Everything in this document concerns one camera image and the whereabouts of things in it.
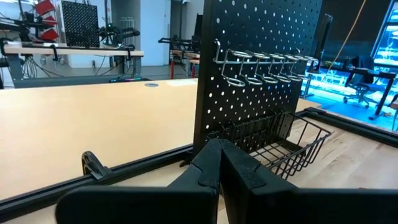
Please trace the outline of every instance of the office chair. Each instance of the office chair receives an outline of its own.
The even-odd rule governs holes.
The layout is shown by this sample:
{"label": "office chair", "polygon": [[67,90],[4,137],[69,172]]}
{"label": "office chair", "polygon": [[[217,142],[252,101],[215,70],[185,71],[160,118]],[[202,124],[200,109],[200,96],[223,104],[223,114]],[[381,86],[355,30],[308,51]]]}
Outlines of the office chair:
{"label": "office chair", "polygon": [[[368,55],[360,55],[352,59],[352,64],[356,68],[363,68],[364,70],[373,70],[374,62],[373,58]],[[358,103],[365,102],[366,108],[369,108],[369,102],[379,103],[366,97],[366,95],[375,93],[377,91],[384,91],[385,87],[381,85],[377,85],[373,83],[374,77],[370,73],[361,75],[361,74],[351,74],[345,84],[345,87],[350,87],[356,90],[355,95],[345,95],[344,103],[347,103],[348,100],[358,99]]]}

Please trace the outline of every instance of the window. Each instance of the window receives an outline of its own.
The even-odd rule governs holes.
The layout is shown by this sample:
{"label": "window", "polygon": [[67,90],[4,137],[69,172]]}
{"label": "window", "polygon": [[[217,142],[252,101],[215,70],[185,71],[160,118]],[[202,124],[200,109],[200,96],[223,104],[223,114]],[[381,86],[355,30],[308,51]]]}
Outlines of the window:
{"label": "window", "polygon": [[388,21],[382,27],[374,62],[398,67],[398,1],[392,7]]}

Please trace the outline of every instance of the red object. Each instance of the red object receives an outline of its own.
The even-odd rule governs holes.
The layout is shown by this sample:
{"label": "red object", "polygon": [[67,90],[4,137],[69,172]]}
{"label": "red object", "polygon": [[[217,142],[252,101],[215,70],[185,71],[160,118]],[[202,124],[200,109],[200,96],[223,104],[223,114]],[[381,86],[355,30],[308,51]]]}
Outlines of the red object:
{"label": "red object", "polygon": [[191,74],[191,78],[195,78],[195,72],[196,72],[196,65],[192,65],[192,74]]}
{"label": "red object", "polygon": [[42,40],[55,40],[58,37],[59,37],[59,35],[53,29],[49,29],[49,30],[43,32],[42,35],[40,35],[40,38]]}
{"label": "red object", "polygon": [[170,74],[170,78],[171,78],[171,79],[174,79],[174,58],[173,58],[173,60],[172,60],[172,72],[171,72],[171,74]]}
{"label": "red object", "polygon": [[44,1],[37,3],[35,5],[35,8],[36,8],[36,12],[39,13],[39,15],[41,15],[41,16],[43,16],[44,14],[46,14],[52,10],[55,10],[55,7],[51,3],[50,0],[44,0]]}
{"label": "red object", "polygon": [[55,24],[58,23],[57,21],[55,21],[54,17],[52,17],[52,16],[48,16],[48,17],[44,18],[43,22],[48,25],[51,25],[51,26],[54,26]]}

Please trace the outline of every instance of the white wall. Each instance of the white wall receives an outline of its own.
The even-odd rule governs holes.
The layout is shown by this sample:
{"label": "white wall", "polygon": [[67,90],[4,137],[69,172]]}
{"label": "white wall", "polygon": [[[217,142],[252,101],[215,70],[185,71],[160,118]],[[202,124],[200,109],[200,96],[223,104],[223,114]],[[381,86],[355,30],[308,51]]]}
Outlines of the white wall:
{"label": "white wall", "polygon": [[185,17],[183,17],[187,22],[185,28],[185,38],[191,39],[193,34],[195,33],[197,14],[203,15],[205,0],[192,0],[189,3],[186,3],[186,5],[186,13],[184,15]]}
{"label": "white wall", "polygon": [[157,41],[165,37],[165,19],[170,18],[165,9],[166,0],[141,0],[141,50],[143,66],[163,65],[165,46]]}

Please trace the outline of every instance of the pegboard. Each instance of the pegboard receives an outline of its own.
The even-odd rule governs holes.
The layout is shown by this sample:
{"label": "pegboard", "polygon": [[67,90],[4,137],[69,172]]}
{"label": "pegboard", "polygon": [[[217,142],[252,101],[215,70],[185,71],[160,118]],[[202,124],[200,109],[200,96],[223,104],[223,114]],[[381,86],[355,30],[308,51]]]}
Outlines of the pegboard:
{"label": "pegboard", "polygon": [[68,46],[100,47],[96,6],[62,1],[62,16]]}
{"label": "pegboard", "polygon": [[[239,71],[260,80],[259,75],[269,76],[269,63],[260,64],[255,75],[255,57],[240,58],[237,54],[228,54],[227,61],[231,64],[225,65],[224,69],[223,64],[217,62],[225,60],[228,49],[269,54],[291,54],[299,49],[300,55],[311,55],[321,6],[322,0],[205,0],[202,29],[206,35],[201,40],[195,152],[205,145],[209,133],[228,123],[239,124],[295,112],[302,82],[252,85],[238,75]],[[215,40],[220,43],[220,51]],[[305,67],[305,62],[299,62],[292,71],[303,74]],[[284,65],[282,71],[290,69],[291,65]],[[281,64],[274,64],[271,73],[279,71]],[[231,85],[227,82],[228,77],[240,79],[246,85]],[[284,127],[286,125],[281,124],[283,130],[280,133],[286,136],[289,128]]]}

